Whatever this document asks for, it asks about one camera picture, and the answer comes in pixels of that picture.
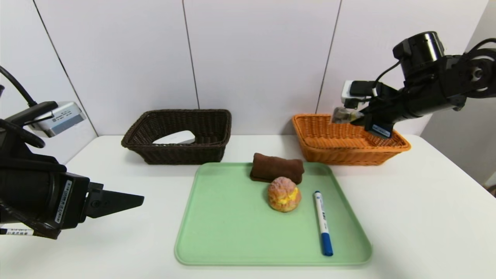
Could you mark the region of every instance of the barcode label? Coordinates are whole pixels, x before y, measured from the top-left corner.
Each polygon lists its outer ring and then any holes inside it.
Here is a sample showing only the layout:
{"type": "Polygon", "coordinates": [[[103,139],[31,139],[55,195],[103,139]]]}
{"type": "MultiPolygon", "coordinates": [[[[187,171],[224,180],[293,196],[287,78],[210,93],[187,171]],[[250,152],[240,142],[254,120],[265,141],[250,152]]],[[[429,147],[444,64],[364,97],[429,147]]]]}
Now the barcode label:
{"type": "Polygon", "coordinates": [[[55,222],[60,224],[62,221],[63,210],[65,209],[65,204],[67,203],[67,198],[69,197],[70,188],[72,186],[72,181],[67,180],[65,187],[63,189],[61,203],[59,204],[59,209],[57,210],[57,215],[55,215],[55,222]]]}
{"type": "Polygon", "coordinates": [[[32,229],[7,229],[7,233],[9,235],[33,235],[34,230],[32,229]]]}

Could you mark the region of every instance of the black motor joint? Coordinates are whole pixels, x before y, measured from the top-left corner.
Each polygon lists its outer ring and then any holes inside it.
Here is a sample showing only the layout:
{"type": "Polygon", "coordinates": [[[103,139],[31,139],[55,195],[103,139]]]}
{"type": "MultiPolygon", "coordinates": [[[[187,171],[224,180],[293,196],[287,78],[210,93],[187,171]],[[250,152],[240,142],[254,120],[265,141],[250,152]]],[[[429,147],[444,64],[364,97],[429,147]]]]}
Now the black motor joint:
{"type": "Polygon", "coordinates": [[[400,121],[439,110],[459,111],[467,97],[496,96],[493,49],[445,55],[437,33],[430,31],[402,41],[393,48],[393,55],[403,71],[403,88],[396,90],[376,80],[354,81],[350,89],[351,93],[360,88],[371,97],[368,107],[360,111],[363,116],[351,123],[378,137],[391,137],[394,124],[400,121]]]}

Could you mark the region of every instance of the wicker basket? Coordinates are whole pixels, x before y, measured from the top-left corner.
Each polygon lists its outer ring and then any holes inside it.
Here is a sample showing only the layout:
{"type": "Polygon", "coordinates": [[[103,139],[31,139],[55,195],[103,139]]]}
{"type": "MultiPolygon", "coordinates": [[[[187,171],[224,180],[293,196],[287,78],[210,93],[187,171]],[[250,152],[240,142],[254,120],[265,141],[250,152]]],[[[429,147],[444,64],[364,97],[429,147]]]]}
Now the wicker basket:
{"type": "Polygon", "coordinates": [[[121,144],[148,164],[199,165],[220,162],[231,136],[228,110],[155,110],[145,112],[131,126],[121,144]],[[161,137],[189,130],[191,144],[153,144],[161,137]]]}
{"type": "Polygon", "coordinates": [[[365,132],[363,127],[334,124],[329,114],[298,114],[293,117],[300,148],[309,162],[329,165],[380,165],[410,150],[410,144],[393,131],[390,139],[365,132]]]}

